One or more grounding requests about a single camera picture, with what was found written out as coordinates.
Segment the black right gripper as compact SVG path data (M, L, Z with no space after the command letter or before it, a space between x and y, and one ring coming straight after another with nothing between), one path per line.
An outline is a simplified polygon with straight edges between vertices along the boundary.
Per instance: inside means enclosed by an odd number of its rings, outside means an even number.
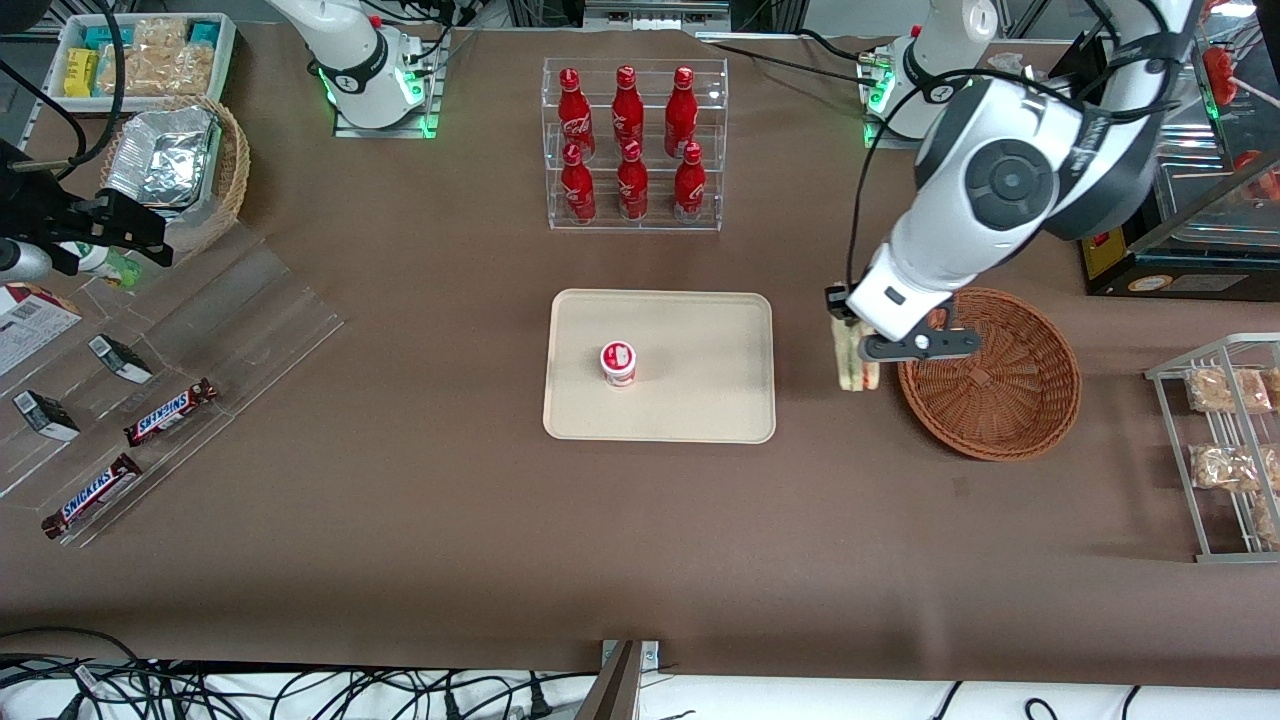
M28 158L1 141L1 274L76 275L79 246L108 247L81 200L68 193L47 170L20 173L12 165ZM174 249L164 241L165 219L123 192L100 193L100 224L125 241L125 249L169 268Z

